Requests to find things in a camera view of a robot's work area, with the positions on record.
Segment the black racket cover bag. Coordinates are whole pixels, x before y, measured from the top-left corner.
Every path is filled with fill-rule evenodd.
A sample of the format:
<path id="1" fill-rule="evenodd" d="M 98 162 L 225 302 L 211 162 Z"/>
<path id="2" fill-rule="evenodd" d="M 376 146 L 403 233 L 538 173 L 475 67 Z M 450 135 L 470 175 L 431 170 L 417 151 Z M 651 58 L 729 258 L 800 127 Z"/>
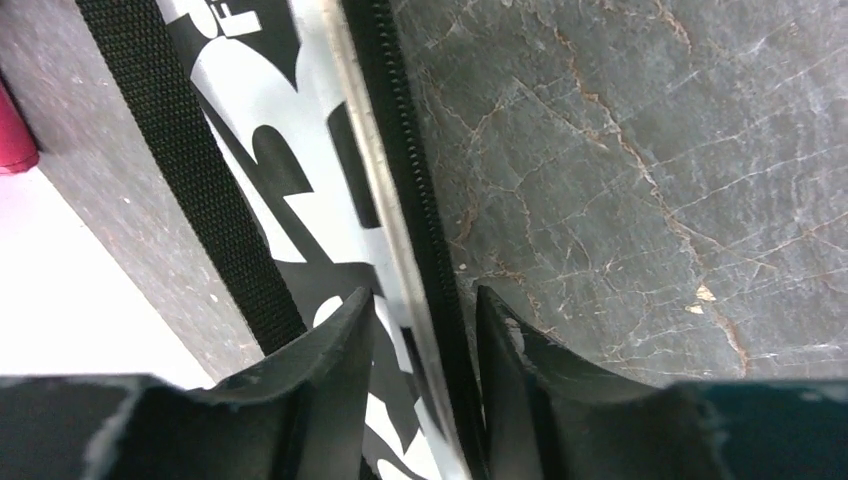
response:
<path id="1" fill-rule="evenodd" d="M 349 317 L 336 393 L 297 396 L 368 479 L 487 479 L 479 390 L 389 1 L 82 1 L 80 13 L 265 365 Z"/>

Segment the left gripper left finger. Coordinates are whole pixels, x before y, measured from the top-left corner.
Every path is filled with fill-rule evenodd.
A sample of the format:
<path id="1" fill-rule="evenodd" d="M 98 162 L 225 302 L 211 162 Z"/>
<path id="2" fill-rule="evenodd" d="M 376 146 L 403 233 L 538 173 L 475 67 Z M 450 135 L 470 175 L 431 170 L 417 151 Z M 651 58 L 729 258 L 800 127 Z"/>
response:
<path id="1" fill-rule="evenodd" d="M 357 479 L 375 309 L 323 323 L 210 389 L 149 375 L 1 381 L 5 479 Z"/>

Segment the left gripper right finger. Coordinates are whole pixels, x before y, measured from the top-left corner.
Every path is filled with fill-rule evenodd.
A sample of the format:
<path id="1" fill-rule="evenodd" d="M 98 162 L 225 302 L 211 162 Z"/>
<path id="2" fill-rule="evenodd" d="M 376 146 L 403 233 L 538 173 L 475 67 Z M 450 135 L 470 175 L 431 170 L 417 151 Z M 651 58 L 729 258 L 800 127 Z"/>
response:
<path id="1" fill-rule="evenodd" d="M 845 380 L 680 381 L 612 373 L 477 293 L 494 479 L 843 479 Z"/>

